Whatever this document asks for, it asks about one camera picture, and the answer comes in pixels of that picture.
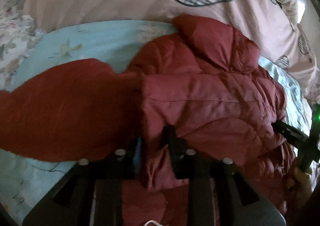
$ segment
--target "quilted fabric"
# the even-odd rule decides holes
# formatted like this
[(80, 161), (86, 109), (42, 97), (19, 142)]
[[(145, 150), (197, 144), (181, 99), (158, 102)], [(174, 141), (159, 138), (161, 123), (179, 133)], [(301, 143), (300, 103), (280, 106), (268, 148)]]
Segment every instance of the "quilted fabric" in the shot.
[(236, 28), (188, 15), (173, 24), (178, 33), (147, 43), (120, 75), (86, 59), (2, 92), (0, 147), (47, 161), (99, 159), (141, 134), (140, 179), (123, 184), (124, 224), (182, 226), (188, 180), (175, 179), (160, 144), (163, 126), (173, 124), (196, 151), (233, 159), (284, 213), (293, 152), (271, 126), (285, 115), (283, 88)]

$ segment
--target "light blue bed sheet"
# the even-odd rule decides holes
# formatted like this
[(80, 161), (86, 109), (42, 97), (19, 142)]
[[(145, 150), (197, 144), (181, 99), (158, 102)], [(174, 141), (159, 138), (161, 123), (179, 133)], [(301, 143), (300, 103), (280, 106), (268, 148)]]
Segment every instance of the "light blue bed sheet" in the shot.
[[(155, 37), (176, 32), (171, 24), (152, 21), (108, 21), (66, 27), (46, 34), (30, 57), (19, 66), (10, 89), (59, 64), (86, 58), (109, 63), (117, 72), (126, 70), (139, 49)], [(259, 64), (278, 81), (287, 94), (287, 123), (308, 134), (310, 121), (296, 80), (269, 60)], [(0, 150), (0, 201), (21, 224), (34, 205), (74, 165), (47, 163)]]

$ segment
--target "white cord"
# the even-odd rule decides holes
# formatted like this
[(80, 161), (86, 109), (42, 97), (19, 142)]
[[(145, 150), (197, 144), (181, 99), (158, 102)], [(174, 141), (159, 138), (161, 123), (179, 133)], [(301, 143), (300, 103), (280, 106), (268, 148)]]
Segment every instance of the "white cord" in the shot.
[(162, 226), (160, 223), (158, 223), (154, 220), (150, 220), (150, 221), (146, 222), (143, 226), (147, 226), (149, 223), (153, 223), (154, 225), (157, 225), (157, 226)]

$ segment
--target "red puffer jacket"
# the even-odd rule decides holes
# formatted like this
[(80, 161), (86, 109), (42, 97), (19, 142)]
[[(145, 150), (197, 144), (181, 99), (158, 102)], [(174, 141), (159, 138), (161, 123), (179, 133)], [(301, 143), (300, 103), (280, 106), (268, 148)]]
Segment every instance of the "red puffer jacket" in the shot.
[(188, 180), (174, 178), (168, 149), (160, 147), (167, 124), (197, 151), (234, 160), (285, 212), (284, 178), (294, 154), (271, 127), (285, 115), (283, 88), (258, 66), (259, 48), (236, 28), (193, 16), (173, 24), (179, 32), (145, 45), (127, 70), (143, 76), (146, 163), (141, 184), (123, 185), (125, 225), (186, 225)]
[(142, 134), (140, 179), (123, 183), (125, 225), (184, 226), (188, 180), (175, 179), (160, 146), (173, 124), (196, 151), (234, 160), (284, 213), (294, 153), (271, 127), (285, 115), (283, 88), (239, 30), (188, 15), (173, 23), (178, 33), (146, 44), (123, 74), (79, 60), (0, 92), (0, 148), (51, 162), (97, 160)]

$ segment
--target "silver bolt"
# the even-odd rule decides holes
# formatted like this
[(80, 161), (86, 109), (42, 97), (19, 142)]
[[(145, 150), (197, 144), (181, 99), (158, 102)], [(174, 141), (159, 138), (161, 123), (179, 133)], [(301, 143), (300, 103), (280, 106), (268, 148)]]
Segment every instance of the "silver bolt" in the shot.
[(222, 159), (222, 162), (225, 163), (226, 165), (231, 165), (233, 163), (231, 158), (225, 157)]
[(186, 154), (188, 156), (194, 156), (197, 152), (195, 152), (193, 149), (187, 149)]
[(88, 165), (89, 164), (89, 160), (86, 158), (82, 158), (79, 160), (79, 165)]
[(127, 153), (127, 151), (125, 151), (124, 149), (117, 149), (117, 150), (115, 151), (115, 154), (116, 154), (117, 156), (124, 156), (126, 153)]

